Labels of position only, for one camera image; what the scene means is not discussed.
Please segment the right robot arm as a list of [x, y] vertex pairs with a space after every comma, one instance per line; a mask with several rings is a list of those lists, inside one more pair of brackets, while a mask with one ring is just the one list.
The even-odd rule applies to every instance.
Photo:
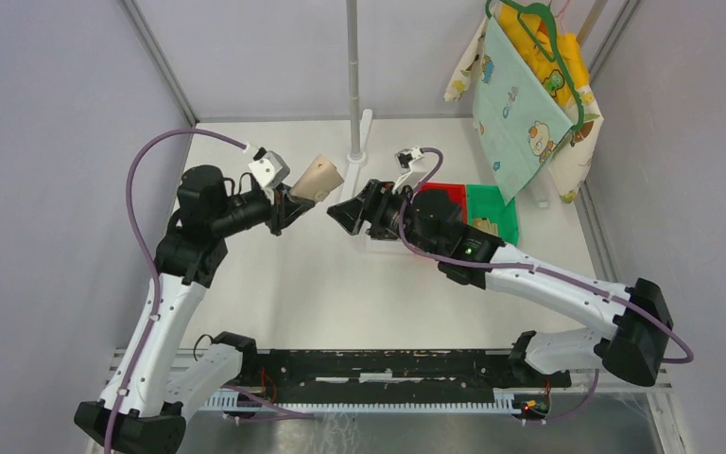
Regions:
[[511, 294], [568, 317], [581, 327], [558, 333], [530, 330], [514, 343], [510, 378], [531, 386], [544, 375], [604, 369], [632, 385], [651, 387], [673, 340], [661, 288], [644, 278], [632, 286], [589, 279], [523, 253], [504, 239], [465, 223], [441, 189], [408, 188], [372, 179], [327, 213], [352, 236], [394, 238], [437, 262], [463, 286]]

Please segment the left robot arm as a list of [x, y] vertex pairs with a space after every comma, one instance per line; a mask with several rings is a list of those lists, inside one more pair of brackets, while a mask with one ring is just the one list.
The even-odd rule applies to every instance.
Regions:
[[170, 372], [187, 325], [228, 253], [226, 239], [264, 224], [277, 236], [315, 202], [279, 183], [253, 183], [230, 195], [216, 166], [181, 177], [178, 209], [152, 260], [147, 301], [128, 350], [95, 401], [78, 405], [74, 423], [110, 453], [175, 453], [187, 423], [225, 383], [258, 376], [252, 338], [221, 333], [204, 358], [183, 374]]

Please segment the beige card holder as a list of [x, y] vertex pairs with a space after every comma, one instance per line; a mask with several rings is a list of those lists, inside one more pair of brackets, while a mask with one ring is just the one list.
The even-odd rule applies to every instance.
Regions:
[[337, 167], [323, 154], [319, 154], [289, 190], [293, 197], [313, 202], [324, 201], [344, 184]]

